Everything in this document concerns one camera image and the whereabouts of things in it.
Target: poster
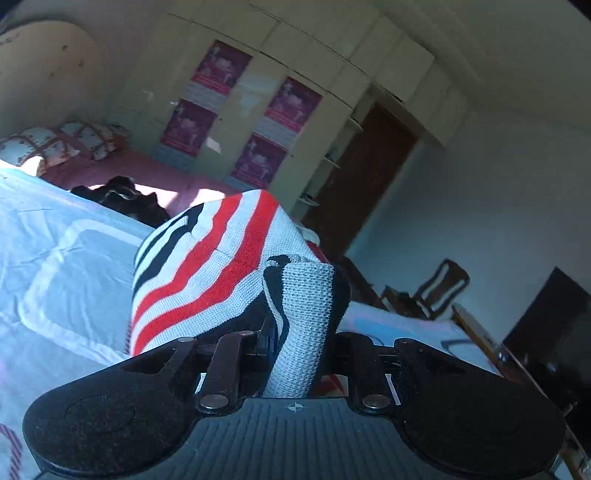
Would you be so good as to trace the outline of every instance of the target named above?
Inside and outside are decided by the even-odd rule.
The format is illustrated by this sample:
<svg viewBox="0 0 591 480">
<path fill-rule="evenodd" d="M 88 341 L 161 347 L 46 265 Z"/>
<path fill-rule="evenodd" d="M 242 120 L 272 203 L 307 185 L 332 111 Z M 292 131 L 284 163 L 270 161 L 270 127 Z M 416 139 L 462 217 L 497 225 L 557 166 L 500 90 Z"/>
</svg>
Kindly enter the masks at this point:
<svg viewBox="0 0 591 480">
<path fill-rule="evenodd" d="M 228 96 L 251 58 L 248 53 L 217 41 L 209 47 L 191 81 Z"/>
<path fill-rule="evenodd" d="M 266 189 L 296 143 L 322 95 L 287 77 L 255 126 L 226 183 Z"/>
<path fill-rule="evenodd" d="M 265 116 L 299 133 L 321 99 L 321 94 L 297 80 L 287 77 L 265 111 Z"/>
<path fill-rule="evenodd" d="M 196 157 L 217 115 L 199 105 L 181 100 L 160 143 Z"/>
<path fill-rule="evenodd" d="M 286 155 L 284 148 L 253 134 L 234 166 L 232 177 L 254 188 L 266 189 Z"/>
<path fill-rule="evenodd" d="M 215 41 L 193 73 L 173 113 L 154 158 L 182 170 L 191 170 L 217 114 L 252 57 Z"/>
</svg>

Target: television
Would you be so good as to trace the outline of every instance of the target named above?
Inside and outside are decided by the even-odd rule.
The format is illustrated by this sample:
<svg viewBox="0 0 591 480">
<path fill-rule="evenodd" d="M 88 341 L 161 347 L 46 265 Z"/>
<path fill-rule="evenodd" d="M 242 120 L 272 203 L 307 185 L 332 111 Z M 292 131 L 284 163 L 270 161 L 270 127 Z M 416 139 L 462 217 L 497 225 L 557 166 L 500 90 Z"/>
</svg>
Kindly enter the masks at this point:
<svg viewBox="0 0 591 480">
<path fill-rule="evenodd" d="M 503 341 L 591 452 L 591 296 L 559 268 Z"/>
</svg>

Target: striped blanket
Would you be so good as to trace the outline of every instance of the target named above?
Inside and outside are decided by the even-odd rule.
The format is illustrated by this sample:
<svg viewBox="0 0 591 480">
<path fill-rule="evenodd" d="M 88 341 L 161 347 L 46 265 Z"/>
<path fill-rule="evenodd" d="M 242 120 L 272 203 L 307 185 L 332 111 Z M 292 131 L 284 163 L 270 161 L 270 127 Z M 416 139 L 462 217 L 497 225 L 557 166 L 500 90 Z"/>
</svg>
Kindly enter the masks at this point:
<svg viewBox="0 0 591 480">
<path fill-rule="evenodd" d="M 278 355 L 265 395 L 305 395 L 349 286 L 322 263 L 266 191 L 197 205 L 156 229 L 135 259 L 133 355 L 182 336 L 215 343 L 259 330 L 269 313 Z"/>
</svg>

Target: door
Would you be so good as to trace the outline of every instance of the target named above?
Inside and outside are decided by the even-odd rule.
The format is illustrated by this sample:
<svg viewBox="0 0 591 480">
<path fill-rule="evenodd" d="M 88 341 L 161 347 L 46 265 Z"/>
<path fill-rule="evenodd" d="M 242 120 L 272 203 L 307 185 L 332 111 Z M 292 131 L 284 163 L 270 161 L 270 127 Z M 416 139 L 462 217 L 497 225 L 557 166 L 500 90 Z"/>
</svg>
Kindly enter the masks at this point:
<svg viewBox="0 0 591 480">
<path fill-rule="evenodd" d="M 337 261 L 361 230 L 408 157 L 416 137 L 375 106 L 315 198 L 302 223 L 318 233 L 326 256 Z"/>
</svg>

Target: floral pillow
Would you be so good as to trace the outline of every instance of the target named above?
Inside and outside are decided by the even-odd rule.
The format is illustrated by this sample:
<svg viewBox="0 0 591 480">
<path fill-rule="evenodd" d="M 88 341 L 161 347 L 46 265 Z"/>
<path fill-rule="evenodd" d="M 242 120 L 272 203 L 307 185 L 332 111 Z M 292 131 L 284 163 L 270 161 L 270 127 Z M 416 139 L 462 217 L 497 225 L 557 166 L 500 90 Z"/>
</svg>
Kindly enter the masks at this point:
<svg viewBox="0 0 591 480">
<path fill-rule="evenodd" d="M 27 128 L 0 140 L 0 160 L 10 165 L 22 167 L 29 159 L 41 157 L 37 162 L 38 177 L 79 153 L 80 150 L 48 128 Z"/>
<path fill-rule="evenodd" d="M 103 160 L 110 153 L 126 149 L 127 130 L 119 125 L 69 122 L 60 125 L 60 130 L 81 141 L 95 160 Z"/>
</svg>

